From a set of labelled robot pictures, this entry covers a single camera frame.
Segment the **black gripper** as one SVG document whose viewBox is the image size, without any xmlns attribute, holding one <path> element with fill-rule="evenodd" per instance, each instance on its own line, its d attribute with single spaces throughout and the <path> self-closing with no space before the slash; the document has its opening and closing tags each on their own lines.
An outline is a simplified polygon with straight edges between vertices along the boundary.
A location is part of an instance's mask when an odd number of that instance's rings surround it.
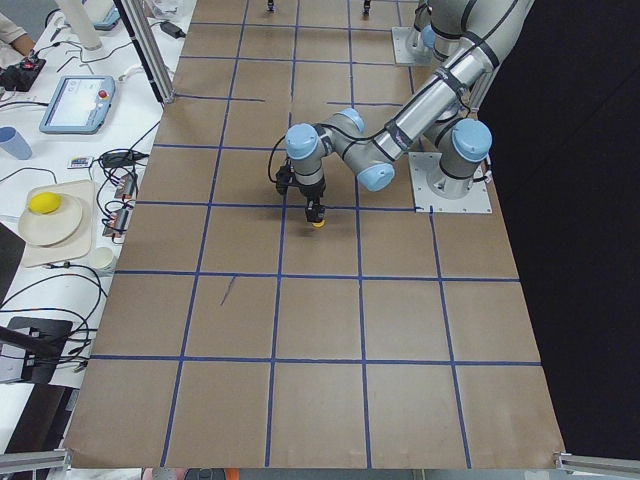
<svg viewBox="0 0 640 480">
<path fill-rule="evenodd" d="M 321 198 L 326 189 L 324 173 L 315 172 L 311 175 L 302 175 L 295 172 L 294 179 L 297 188 L 307 200 L 305 208 L 307 221 L 310 223 L 315 223 L 316 220 L 323 221 L 325 219 L 325 206 L 321 204 Z"/>
</svg>

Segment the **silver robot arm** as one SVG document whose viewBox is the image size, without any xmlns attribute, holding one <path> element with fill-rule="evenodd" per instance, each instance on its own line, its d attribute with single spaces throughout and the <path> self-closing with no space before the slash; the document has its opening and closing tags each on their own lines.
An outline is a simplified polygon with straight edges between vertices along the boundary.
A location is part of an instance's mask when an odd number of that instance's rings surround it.
<svg viewBox="0 0 640 480">
<path fill-rule="evenodd" d="M 420 137 L 441 152 L 428 174 L 430 189 L 448 199 L 464 197 L 492 144 L 488 127 L 460 114 L 463 97 L 484 75 L 494 73 L 516 44 L 528 1 L 421 1 L 415 10 L 410 52 L 429 54 L 439 67 L 384 126 L 371 136 L 353 108 L 326 120 L 290 127 L 281 141 L 286 160 L 270 174 L 280 195 L 296 188 L 306 200 L 308 222 L 325 219 L 321 198 L 326 188 L 323 158 L 337 154 L 358 183 L 380 191 L 395 177 L 394 163 Z"/>
<path fill-rule="evenodd" d="M 413 30 L 407 40 L 407 48 L 416 57 L 434 57 L 440 61 L 447 59 L 452 48 L 457 45 L 455 39 L 445 35 L 441 27 L 433 26 L 433 9 L 437 1 L 419 1 L 414 11 Z"/>
</svg>

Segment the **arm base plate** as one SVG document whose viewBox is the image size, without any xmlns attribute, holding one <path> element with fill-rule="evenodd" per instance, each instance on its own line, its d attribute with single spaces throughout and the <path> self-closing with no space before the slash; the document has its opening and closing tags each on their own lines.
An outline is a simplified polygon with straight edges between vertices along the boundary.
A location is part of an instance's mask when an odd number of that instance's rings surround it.
<svg viewBox="0 0 640 480">
<path fill-rule="evenodd" d="M 428 66 L 432 63 L 436 35 L 431 26 L 421 31 L 414 27 L 393 27 L 395 63 L 401 66 Z"/>
<path fill-rule="evenodd" d="M 409 171 L 414 209 L 418 213 L 491 214 L 482 168 L 466 179 L 454 179 L 441 169 L 441 154 L 411 152 Z"/>
</svg>

